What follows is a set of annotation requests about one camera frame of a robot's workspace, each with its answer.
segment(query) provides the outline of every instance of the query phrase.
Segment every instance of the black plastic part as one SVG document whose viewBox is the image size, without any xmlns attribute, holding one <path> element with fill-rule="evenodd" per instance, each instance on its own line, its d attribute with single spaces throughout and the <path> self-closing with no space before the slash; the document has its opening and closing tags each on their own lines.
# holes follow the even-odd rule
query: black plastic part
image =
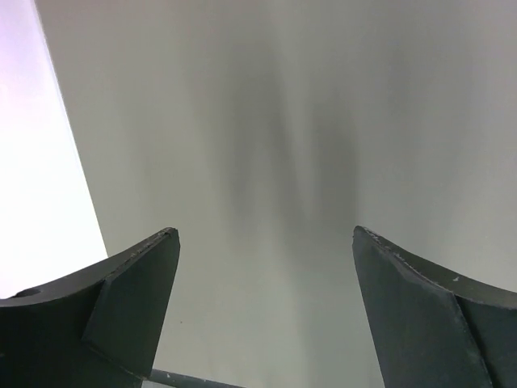
<svg viewBox="0 0 517 388">
<path fill-rule="evenodd" d="M 516 388 L 517 294 L 362 227 L 354 259 L 386 388 Z"/>
<path fill-rule="evenodd" d="M 157 382 L 164 386 L 173 386 L 174 388 L 241 388 L 239 386 L 231 386 L 221 382 L 211 382 L 209 380 L 204 380 L 203 378 L 165 372 L 159 369 L 153 369 L 149 381 Z"/>
<path fill-rule="evenodd" d="M 0 300 L 0 387 L 141 386 L 151 372 L 178 259 L 178 232 L 165 229 Z"/>
</svg>

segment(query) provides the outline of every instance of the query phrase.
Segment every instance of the curved black piece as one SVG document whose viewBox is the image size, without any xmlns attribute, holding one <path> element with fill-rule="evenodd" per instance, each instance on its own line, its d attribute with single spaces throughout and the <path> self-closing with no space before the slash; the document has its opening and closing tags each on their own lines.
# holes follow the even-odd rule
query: curved black piece
<svg viewBox="0 0 517 388">
<path fill-rule="evenodd" d="M 203 378 L 165 372 L 159 369 L 153 369 L 149 380 L 164 386 L 173 386 L 174 388 L 241 388 L 239 386 L 231 386 L 222 382 L 211 382 Z"/>
<path fill-rule="evenodd" d="M 517 293 L 359 226 L 353 251 L 386 388 L 517 387 Z"/>
<path fill-rule="evenodd" d="M 151 374 L 178 231 L 0 300 L 0 387 L 139 387 Z"/>
</svg>

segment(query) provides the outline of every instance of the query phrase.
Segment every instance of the bright light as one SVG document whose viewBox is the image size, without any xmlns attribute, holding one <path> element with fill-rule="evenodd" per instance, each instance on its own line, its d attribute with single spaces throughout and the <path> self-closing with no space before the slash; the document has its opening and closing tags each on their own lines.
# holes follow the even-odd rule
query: bright light
<svg viewBox="0 0 517 388">
<path fill-rule="evenodd" d="M 104 258 L 36 7 L 0 1 L 0 297 Z"/>
</svg>

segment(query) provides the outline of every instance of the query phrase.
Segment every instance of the gray wall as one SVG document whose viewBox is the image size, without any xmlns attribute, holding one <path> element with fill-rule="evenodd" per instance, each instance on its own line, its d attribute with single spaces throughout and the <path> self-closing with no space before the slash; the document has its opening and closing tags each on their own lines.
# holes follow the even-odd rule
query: gray wall
<svg viewBox="0 0 517 388">
<path fill-rule="evenodd" d="M 382 386 L 357 223 L 517 290 L 517 3 L 36 3 L 108 252 L 180 230 L 158 368 Z"/>
</svg>

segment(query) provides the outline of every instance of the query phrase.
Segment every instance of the white wall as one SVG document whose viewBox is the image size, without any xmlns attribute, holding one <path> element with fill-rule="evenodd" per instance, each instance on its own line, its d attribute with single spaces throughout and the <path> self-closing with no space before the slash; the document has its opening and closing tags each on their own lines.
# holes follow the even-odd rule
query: white wall
<svg viewBox="0 0 517 388">
<path fill-rule="evenodd" d="M 32 0 L 0 1 L 0 298 L 106 258 Z"/>
<path fill-rule="evenodd" d="M 514 2 L 37 3 L 108 251 L 180 230 L 156 367 L 381 386 L 357 223 L 517 290 Z"/>
</svg>

